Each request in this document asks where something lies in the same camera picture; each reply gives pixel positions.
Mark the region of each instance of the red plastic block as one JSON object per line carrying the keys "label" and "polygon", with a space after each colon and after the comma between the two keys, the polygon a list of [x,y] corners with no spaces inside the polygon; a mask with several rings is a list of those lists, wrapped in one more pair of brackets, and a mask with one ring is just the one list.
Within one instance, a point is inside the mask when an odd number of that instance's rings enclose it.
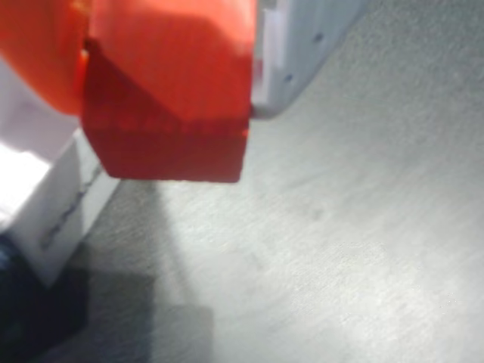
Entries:
{"label": "red plastic block", "polygon": [[256,0],[94,0],[82,125],[120,178],[235,182]]}

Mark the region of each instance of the white bracket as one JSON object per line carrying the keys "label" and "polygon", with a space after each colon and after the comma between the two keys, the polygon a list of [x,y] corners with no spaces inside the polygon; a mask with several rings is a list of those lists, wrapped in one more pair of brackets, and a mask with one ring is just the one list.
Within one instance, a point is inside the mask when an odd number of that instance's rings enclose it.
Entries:
{"label": "white bracket", "polygon": [[253,116],[287,109],[344,39],[369,0],[278,0],[265,10],[262,64],[255,66]]}

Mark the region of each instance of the orange plastic part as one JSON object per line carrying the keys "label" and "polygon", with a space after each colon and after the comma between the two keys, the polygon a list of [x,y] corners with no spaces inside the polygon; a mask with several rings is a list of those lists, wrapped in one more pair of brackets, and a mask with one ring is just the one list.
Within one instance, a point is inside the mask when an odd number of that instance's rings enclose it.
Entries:
{"label": "orange plastic part", "polygon": [[53,108],[79,114],[90,0],[0,0],[0,54]]}
{"label": "orange plastic part", "polygon": [[256,0],[94,0],[82,125],[115,177],[236,182]]}

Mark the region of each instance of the white plastic part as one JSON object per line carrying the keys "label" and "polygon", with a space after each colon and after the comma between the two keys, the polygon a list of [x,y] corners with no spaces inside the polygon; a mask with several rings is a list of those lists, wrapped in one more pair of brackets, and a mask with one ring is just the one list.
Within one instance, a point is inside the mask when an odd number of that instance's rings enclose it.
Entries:
{"label": "white plastic part", "polygon": [[262,64],[253,81],[253,116],[287,109],[363,13],[368,0],[278,0],[265,10]]}
{"label": "white plastic part", "polygon": [[0,233],[47,286],[88,233],[118,180],[78,119],[45,105],[0,57]]}

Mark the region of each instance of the brushed metal surface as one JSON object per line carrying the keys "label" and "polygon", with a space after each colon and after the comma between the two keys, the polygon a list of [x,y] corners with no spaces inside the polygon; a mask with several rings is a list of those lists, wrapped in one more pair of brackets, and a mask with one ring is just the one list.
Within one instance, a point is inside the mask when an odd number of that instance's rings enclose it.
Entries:
{"label": "brushed metal surface", "polygon": [[240,184],[124,183],[54,361],[481,362],[483,18],[374,1]]}

